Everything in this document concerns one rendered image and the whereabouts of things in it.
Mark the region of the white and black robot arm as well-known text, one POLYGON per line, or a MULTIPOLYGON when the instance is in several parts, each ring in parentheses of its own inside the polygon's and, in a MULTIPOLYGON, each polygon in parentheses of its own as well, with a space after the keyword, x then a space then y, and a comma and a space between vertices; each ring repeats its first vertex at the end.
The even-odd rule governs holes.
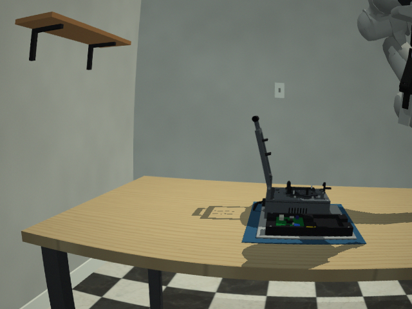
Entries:
POLYGON ((357 19, 360 34, 367 41, 388 37, 382 45, 385 56, 395 75, 401 81, 409 49, 406 41, 411 33, 412 0, 368 0, 357 19))

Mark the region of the green circuit board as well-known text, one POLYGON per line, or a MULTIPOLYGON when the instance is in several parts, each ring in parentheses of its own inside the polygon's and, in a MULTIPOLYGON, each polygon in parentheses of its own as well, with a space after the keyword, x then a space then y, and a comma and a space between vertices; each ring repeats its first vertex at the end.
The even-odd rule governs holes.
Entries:
POLYGON ((279 217, 276 217, 276 225, 304 226, 304 222, 303 222, 303 218, 299 218, 299 216, 284 217, 283 214, 280 214, 279 217))

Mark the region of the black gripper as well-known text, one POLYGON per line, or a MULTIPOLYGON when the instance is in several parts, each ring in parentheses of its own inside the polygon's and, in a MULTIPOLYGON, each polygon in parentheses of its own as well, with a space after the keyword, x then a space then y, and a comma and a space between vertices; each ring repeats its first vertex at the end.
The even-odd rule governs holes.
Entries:
POLYGON ((409 126, 412 112, 412 48, 399 84, 399 91, 402 92, 398 124, 409 126))

